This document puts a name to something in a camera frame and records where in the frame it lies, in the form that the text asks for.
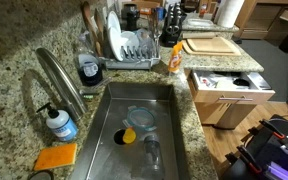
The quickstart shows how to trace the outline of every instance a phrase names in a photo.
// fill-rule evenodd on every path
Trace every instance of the orange sponge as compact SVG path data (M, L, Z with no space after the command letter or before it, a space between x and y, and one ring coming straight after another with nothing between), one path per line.
M42 149L35 163L34 171L74 164L76 149L76 143Z

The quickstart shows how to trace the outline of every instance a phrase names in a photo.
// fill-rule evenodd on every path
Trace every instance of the faucet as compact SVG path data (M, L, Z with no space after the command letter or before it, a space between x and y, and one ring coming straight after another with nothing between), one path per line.
M87 106L63 66L55 56L44 48L35 51L38 61L59 93L68 113L75 121L87 111Z

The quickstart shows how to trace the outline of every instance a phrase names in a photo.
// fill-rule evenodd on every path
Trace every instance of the dish drying rack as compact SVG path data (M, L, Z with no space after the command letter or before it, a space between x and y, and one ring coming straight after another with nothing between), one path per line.
M105 57L100 58L107 70L151 70L152 66L159 63L161 59L159 44L161 31L158 28L158 14L155 8L152 8L151 12L148 15L148 30L139 29L136 31L138 45L121 46L122 61Z

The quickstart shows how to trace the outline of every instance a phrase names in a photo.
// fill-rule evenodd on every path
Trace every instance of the kitchen sink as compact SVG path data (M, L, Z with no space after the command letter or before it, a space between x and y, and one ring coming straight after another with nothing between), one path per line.
M93 119L70 179L143 179L144 137L148 132L134 128L136 140L120 145L114 135L126 129L123 120L129 107L144 107L155 117L164 165L164 179L189 179L185 149L174 89L171 85L109 83Z

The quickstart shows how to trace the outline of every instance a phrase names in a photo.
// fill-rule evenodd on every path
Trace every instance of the wooden floor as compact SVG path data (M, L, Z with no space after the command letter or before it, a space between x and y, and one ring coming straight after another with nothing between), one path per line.
M247 130L257 127L259 120L269 119L273 114L288 115L288 105L283 102L267 102L258 105L235 130L218 130L212 126L203 126L206 142L218 174L221 172L220 165L226 160L225 155L236 152L236 147L243 144L240 140L248 134Z

